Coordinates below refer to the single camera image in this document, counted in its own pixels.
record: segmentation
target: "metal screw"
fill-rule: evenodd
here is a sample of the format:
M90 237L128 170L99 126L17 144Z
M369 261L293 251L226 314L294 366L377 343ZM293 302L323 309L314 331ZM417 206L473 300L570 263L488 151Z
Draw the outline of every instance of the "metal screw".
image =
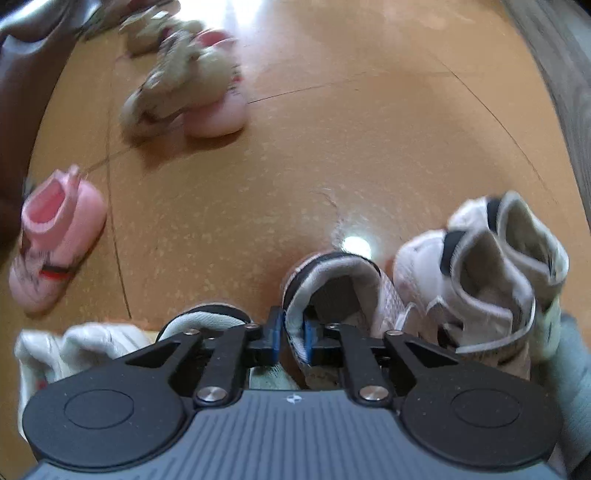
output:
M228 392L221 387L203 387L197 392L197 398L206 402L214 402L226 398Z
M388 396L388 393L388 390L379 385L368 385L359 390L361 398L369 401L383 400Z

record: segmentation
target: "pink baby shoe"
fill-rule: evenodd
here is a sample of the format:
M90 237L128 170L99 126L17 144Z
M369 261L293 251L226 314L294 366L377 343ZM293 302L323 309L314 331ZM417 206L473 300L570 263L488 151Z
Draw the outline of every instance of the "pink baby shoe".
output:
M236 39L224 30L204 30L197 35L203 47L220 47L233 53ZM190 108L183 114L184 131L190 137L213 138L233 134L246 124L246 95L238 62L234 61L232 81L226 95L217 102Z
M56 170L22 207L21 249L9 276L14 299L26 312L49 309L99 237L107 205L82 180L78 167Z

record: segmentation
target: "white shoe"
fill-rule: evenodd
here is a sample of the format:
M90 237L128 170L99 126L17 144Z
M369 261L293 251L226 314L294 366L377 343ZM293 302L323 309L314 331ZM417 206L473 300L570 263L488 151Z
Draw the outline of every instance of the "white shoe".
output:
M48 384L70 376L68 366L60 358L60 339L48 332L23 330L14 345L21 377L18 402L18 431L22 430L22 412L30 398Z
M530 337L531 359L534 363L548 360L560 341L558 297L569 272L569 256L562 244L516 192L468 200L451 216L448 227L489 228L497 234L503 253L534 289L537 314Z
M513 370L528 376L519 354L534 321L534 295L492 232L426 232L402 246L393 272L403 302L421 313L401 317L398 329L494 367L519 360Z
M72 374L104 364L150 345L135 325L85 323L69 328L61 340L60 356Z
M237 307L224 303L204 303L173 318L162 328L156 341L187 329L197 329L205 337L219 337L224 330L245 323L252 323L252 320ZM299 390L280 364L251 368L248 372L248 387L253 390Z
M125 20L119 33L125 36L127 51L141 55L158 50L166 37L179 30L196 35L203 30L203 24L198 20L183 22L159 7L152 7Z
M285 329L307 385L338 388L334 368L311 367L304 338L304 312L320 323L354 325L381 337L394 328L404 305L388 276L370 260L347 252L316 254L294 267L282 286Z

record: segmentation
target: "black circular cover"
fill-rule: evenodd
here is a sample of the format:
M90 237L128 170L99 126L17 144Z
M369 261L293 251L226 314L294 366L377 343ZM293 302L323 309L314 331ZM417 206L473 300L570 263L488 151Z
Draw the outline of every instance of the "black circular cover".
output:
M156 369L124 365L95 368L41 390L22 422L36 457L103 469L160 449L185 416L180 398Z
M547 459L562 427L539 385L475 362L428 370L408 393L401 419L435 454L483 469Z

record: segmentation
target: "red stripe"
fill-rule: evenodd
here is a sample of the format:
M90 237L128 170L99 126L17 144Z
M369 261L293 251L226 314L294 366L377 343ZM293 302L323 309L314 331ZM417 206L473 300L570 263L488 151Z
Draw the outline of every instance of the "red stripe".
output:
M39 271L39 276L49 278L51 280L65 280L70 276L70 274L67 272L66 273L51 272L51 271L47 271L47 270L42 269Z

